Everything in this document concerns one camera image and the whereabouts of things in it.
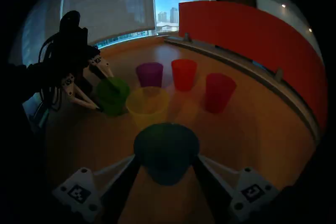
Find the plastic cup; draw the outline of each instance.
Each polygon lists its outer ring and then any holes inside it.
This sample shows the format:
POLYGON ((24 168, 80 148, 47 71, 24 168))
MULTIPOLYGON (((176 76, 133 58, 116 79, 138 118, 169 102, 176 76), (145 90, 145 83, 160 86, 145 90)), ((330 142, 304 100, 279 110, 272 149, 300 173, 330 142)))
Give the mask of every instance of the plastic cup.
POLYGON ((126 107, 140 130, 165 122, 168 105, 168 93, 158 87, 136 89, 126 100, 126 107))
POLYGON ((199 152, 196 135, 178 124, 152 125, 141 131, 134 141, 134 154, 160 185, 179 182, 199 152))
POLYGON ((129 95, 129 86, 117 77, 108 77, 99 82, 96 94, 103 112, 109 116, 117 116, 123 112, 129 95))
POLYGON ((136 68, 141 87, 161 87, 163 65, 160 63, 144 63, 136 68))
POLYGON ((178 59, 171 62, 175 88, 189 91, 194 85, 197 63, 189 59, 178 59))
POLYGON ((205 108, 211 113, 221 113, 225 109, 237 85, 230 77, 211 73, 207 75, 205 108))

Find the translucent cup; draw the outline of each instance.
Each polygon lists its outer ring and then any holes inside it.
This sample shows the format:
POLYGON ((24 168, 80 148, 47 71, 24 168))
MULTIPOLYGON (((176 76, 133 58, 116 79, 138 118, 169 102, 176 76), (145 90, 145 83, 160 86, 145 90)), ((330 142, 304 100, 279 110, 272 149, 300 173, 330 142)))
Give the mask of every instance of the translucent cup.
POLYGON ((144 63, 136 68, 141 87, 161 87, 163 65, 160 63, 144 63))
POLYGON ((99 82, 96 93, 103 112, 109 116, 118 116, 123 113, 129 86, 117 77, 109 77, 99 82))
POLYGON ((230 77, 221 73, 207 75, 205 88, 205 108, 211 113, 221 113, 225 109, 237 85, 230 77))
POLYGON ((165 122, 168 105, 168 93, 158 87, 136 89, 126 100, 126 107, 140 130, 165 122))
POLYGON ((194 85, 197 63, 189 59, 178 59, 171 62, 175 88, 189 91, 194 85))

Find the wooden table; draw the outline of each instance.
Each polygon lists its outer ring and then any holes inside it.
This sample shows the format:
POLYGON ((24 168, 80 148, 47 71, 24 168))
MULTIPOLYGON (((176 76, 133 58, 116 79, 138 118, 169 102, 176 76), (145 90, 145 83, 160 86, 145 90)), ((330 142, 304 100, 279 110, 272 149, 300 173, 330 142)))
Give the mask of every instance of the wooden table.
MULTIPOLYGON (((107 48, 102 50, 102 56, 109 61, 115 76, 125 80, 131 90, 139 86, 136 66, 151 61, 162 63, 163 88, 171 96, 167 121, 193 130, 199 138, 200 153, 218 163, 236 170, 253 167, 282 189, 295 182, 314 152, 309 130, 280 97, 219 61, 158 39, 155 43, 138 42, 138 46, 133 44, 129 48, 125 45, 107 48), (189 92, 174 88, 171 61, 179 58, 198 63, 195 86, 189 92), (202 105, 205 77, 212 72, 224 73, 237 84, 228 106, 219 115, 206 112, 202 105)), ((131 155, 138 132, 128 113, 108 117, 64 102, 61 111, 50 115, 47 126, 51 182, 57 186, 80 167, 95 171, 131 155)), ((187 222, 194 220, 202 208, 207 218, 211 218, 204 202, 192 169, 172 188, 155 185, 140 169, 120 222, 187 222)))

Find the yellow cup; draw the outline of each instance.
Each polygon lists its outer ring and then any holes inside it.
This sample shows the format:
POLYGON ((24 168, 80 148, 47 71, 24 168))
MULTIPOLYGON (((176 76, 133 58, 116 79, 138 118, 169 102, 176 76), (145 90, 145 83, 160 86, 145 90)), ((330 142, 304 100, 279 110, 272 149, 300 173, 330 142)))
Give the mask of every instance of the yellow cup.
POLYGON ((140 130, 165 122, 168 105, 168 93, 158 87, 136 89, 126 100, 126 107, 140 130))

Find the skyscraper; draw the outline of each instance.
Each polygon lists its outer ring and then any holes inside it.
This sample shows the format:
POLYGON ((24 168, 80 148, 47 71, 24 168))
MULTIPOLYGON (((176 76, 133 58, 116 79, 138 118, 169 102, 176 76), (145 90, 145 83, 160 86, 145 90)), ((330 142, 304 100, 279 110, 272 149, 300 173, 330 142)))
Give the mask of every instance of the skyscraper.
POLYGON ((159 12, 157 15, 158 22, 167 22, 167 13, 166 12, 159 12))
POLYGON ((171 23, 178 23, 179 22, 179 12, 177 11, 177 8, 172 7, 171 8, 171 23))

